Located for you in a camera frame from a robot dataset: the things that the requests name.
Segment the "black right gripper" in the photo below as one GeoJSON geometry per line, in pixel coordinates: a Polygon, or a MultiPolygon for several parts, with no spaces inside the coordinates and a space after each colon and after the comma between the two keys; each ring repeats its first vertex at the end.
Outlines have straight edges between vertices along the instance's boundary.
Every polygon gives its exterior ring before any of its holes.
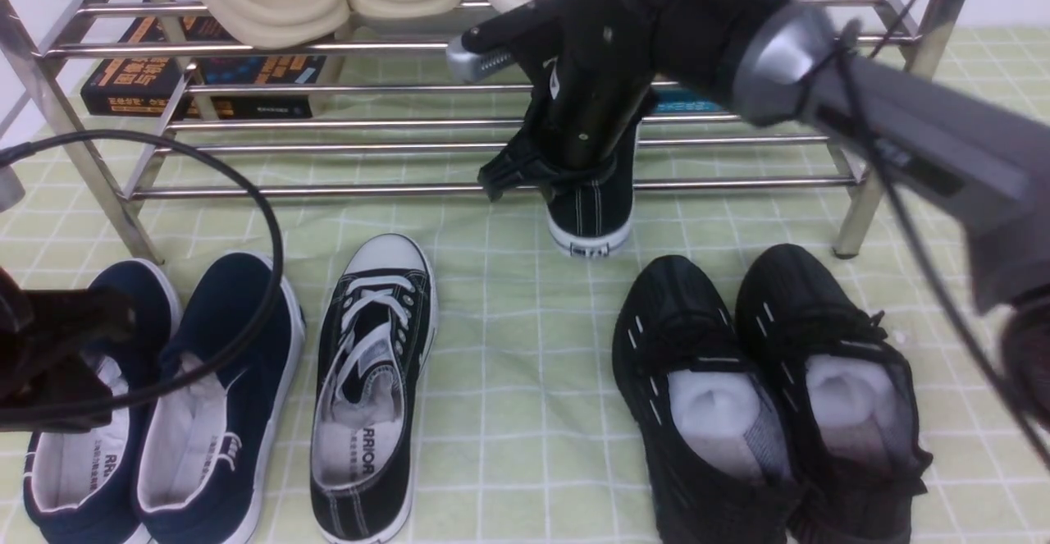
{"type": "Polygon", "coordinates": [[[657,76],[757,126],[792,118],[792,86],[758,57],[791,0],[532,0],[450,40],[465,83],[518,65],[530,102],[517,134],[477,171],[492,203],[514,189],[545,198],[614,174],[620,137],[654,106],[657,76]]]}

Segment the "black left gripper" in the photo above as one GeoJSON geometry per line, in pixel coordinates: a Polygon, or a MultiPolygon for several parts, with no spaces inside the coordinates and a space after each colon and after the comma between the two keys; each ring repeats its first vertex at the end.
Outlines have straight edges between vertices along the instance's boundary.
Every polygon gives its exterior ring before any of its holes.
{"type": "Polygon", "coordinates": [[[112,287],[26,290],[1,274],[1,428],[82,433],[112,421],[126,397],[81,353],[135,331],[131,298],[112,287]]]}

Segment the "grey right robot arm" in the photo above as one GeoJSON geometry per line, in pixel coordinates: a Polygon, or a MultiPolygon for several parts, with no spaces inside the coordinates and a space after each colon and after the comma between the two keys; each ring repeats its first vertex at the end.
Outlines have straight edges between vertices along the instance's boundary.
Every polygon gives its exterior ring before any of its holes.
{"type": "Polygon", "coordinates": [[[793,0],[532,0],[452,39],[452,74],[477,83],[517,64],[532,83],[520,130],[477,180],[491,200],[605,179],[615,145],[651,109],[657,76],[752,126],[795,121],[863,158],[938,297],[944,290],[895,185],[963,229],[981,313],[1014,309],[1002,371],[961,339],[1022,428],[1048,425],[1048,127],[896,71],[856,32],[793,0]]]}

